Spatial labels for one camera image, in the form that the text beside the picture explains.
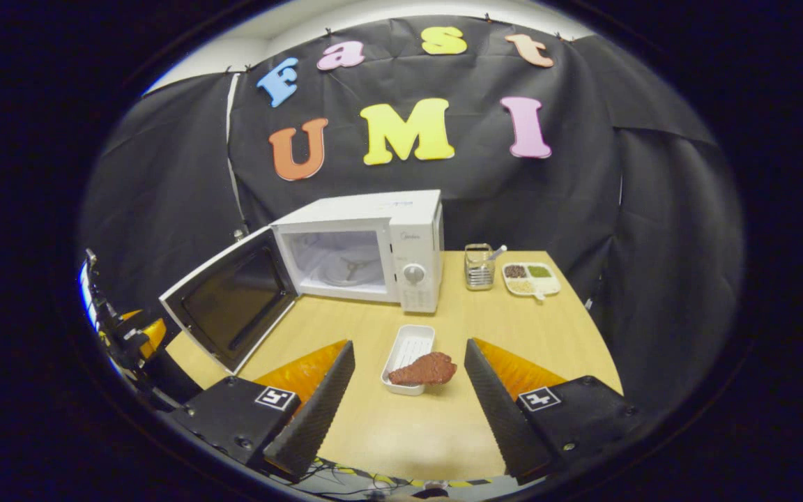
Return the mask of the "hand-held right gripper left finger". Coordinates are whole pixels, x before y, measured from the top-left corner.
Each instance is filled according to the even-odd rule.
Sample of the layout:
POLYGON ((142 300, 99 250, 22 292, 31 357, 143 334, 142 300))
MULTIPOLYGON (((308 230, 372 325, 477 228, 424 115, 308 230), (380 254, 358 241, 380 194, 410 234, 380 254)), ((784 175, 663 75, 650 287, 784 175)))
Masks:
POLYGON ((339 340, 254 381, 227 376, 169 412, 168 419, 243 467, 300 482, 354 369, 353 341, 339 340))

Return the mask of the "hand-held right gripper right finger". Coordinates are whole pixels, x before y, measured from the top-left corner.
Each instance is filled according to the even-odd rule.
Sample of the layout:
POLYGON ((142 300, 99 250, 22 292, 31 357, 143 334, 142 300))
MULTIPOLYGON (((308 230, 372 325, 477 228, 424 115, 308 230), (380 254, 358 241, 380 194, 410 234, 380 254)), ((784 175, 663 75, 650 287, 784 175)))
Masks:
POLYGON ((520 484, 602 463, 643 432, 643 412, 595 376, 564 379, 481 339, 466 343, 464 366, 520 484))

